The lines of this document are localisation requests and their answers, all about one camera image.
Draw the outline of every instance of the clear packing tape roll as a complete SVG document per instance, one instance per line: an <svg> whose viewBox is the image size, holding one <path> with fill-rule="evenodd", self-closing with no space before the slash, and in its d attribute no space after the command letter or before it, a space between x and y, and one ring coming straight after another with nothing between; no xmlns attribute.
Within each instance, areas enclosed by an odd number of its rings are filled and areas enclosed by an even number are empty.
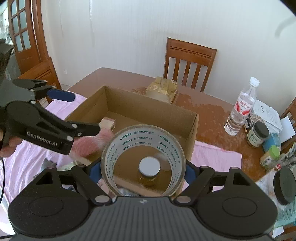
<svg viewBox="0 0 296 241"><path fill-rule="evenodd" d="M165 155L170 164L172 176L169 186L161 196L173 195L182 184L185 175L185 155L175 137L164 129L151 125L135 125L119 131L104 149L101 173L109 189L115 195L122 195L114 182L114 166L122 153L136 146L150 146Z"/></svg>

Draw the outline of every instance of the pink fluffy object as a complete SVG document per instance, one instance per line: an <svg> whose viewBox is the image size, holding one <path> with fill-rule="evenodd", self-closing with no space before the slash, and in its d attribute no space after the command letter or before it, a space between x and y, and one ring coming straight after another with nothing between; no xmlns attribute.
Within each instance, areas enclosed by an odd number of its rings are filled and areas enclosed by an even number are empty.
<svg viewBox="0 0 296 241"><path fill-rule="evenodd" d="M98 151L102 152L113 136L112 131L101 129L99 134L94 137L81 137L74 140L72 150L82 157Z"/></svg>

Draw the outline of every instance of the tabletop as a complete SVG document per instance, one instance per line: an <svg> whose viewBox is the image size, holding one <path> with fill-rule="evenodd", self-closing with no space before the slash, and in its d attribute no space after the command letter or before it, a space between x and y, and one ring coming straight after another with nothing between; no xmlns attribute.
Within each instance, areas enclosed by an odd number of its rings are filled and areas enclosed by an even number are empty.
<svg viewBox="0 0 296 241"><path fill-rule="evenodd" d="M89 97L102 85L108 85L144 95L154 79L126 71L99 68L73 85L69 91ZM249 146L243 128L234 137L224 130L232 104L190 87L178 85L177 90L174 104L199 114L196 140L241 153L243 172L254 181L264 176L265 170L259 163L259 158L264 154L262 147Z"/></svg>

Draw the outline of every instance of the human hand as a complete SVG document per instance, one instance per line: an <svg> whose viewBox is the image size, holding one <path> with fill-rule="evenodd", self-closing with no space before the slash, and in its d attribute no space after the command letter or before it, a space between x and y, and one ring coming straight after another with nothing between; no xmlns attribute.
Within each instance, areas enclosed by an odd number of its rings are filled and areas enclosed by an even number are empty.
<svg viewBox="0 0 296 241"><path fill-rule="evenodd" d="M3 131L0 129L0 142L3 139ZM14 152L15 149L17 148L17 145L22 143L22 139L18 137L11 137L9 139L8 146L2 147L0 150L0 157L9 157L11 156Z"/></svg>

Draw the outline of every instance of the water bottle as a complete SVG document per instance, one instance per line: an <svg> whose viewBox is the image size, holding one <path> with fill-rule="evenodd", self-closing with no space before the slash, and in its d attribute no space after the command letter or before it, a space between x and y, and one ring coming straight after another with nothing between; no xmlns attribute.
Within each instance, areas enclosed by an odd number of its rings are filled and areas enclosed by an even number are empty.
<svg viewBox="0 0 296 241"><path fill-rule="evenodd" d="M224 126L225 131L229 135L235 136L244 124L255 104L257 98L256 89L259 86L259 83L259 80L251 77L248 86L246 86L239 94Z"/></svg>

